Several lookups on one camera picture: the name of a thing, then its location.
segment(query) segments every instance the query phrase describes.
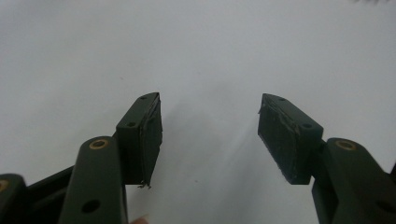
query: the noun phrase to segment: round hole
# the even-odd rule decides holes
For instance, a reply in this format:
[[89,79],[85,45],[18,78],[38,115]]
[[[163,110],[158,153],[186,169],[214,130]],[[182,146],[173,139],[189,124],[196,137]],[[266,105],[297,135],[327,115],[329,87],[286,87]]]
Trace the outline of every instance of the round hole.
[[135,125],[136,125],[135,122],[129,122],[126,126],[132,128],[132,127],[134,127]]
[[394,207],[392,207],[392,205],[390,205],[387,202],[378,201],[378,202],[376,202],[376,205],[388,213],[396,213],[396,209]]
[[310,125],[310,124],[303,124],[303,127],[305,127],[305,128],[312,128],[312,125]]
[[96,211],[100,207],[100,202],[98,200],[90,200],[89,202],[84,203],[81,208],[81,212],[83,213],[92,213]]
[[356,149],[355,144],[348,142],[348,141],[339,140],[339,141],[336,141],[335,144],[338,147],[343,148],[345,150],[355,150]]
[[101,149],[108,145],[108,141],[106,139],[98,139],[90,143],[90,149]]
[[0,180],[0,192],[5,190],[8,187],[8,181],[7,180]]

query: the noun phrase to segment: brass screw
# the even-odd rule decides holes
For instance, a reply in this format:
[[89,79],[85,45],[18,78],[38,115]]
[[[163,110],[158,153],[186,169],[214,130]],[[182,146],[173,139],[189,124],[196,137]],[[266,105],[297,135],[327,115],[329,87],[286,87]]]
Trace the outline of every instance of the brass screw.
[[108,141],[106,139],[98,139],[90,143],[90,149],[101,149],[107,147]]
[[356,150],[356,145],[352,142],[345,141],[345,140],[338,140],[335,142],[335,144],[345,150],[352,151]]
[[0,180],[0,192],[7,189],[8,181],[7,180]]

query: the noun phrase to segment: white surface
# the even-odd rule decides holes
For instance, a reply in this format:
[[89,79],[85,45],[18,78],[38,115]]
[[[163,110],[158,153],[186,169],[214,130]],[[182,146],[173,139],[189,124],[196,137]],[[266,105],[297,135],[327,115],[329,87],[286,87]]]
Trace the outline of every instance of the white surface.
[[396,159],[396,4],[299,1],[1,1],[0,173],[32,184],[111,135],[159,91],[163,145],[130,219],[318,223],[257,135],[262,93]]

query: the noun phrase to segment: white background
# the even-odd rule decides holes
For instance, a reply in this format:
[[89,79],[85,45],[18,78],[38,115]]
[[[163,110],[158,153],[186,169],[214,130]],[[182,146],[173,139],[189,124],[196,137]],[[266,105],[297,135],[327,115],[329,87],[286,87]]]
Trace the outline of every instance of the white background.
[[257,135],[262,93],[364,145],[396,153],[396,4],[348,0],[0,2],[0,173],[27,184],[111,135],[159,91],[152,189],[128,187],[150,223],[318,223]]

